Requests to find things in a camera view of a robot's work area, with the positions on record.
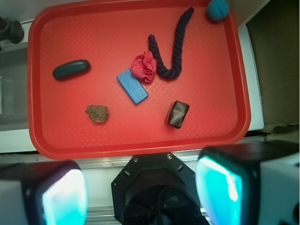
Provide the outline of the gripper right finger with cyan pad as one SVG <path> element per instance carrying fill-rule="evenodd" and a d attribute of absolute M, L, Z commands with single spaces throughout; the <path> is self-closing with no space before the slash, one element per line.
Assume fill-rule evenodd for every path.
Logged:
<path fill-rule="evenodd" d="M 215 225 L 297 225 L 299 166 L 293 142 L 210 146 L 196 163 L 196 190 Z"/>

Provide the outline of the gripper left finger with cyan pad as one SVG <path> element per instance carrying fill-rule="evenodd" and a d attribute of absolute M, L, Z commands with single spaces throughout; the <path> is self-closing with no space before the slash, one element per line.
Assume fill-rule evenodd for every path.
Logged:
<path fill-rule="evenodd" d="M 83 225 L 87 210 L 87 179 L 74 161 L 0 168 L 2 225 Z"/>

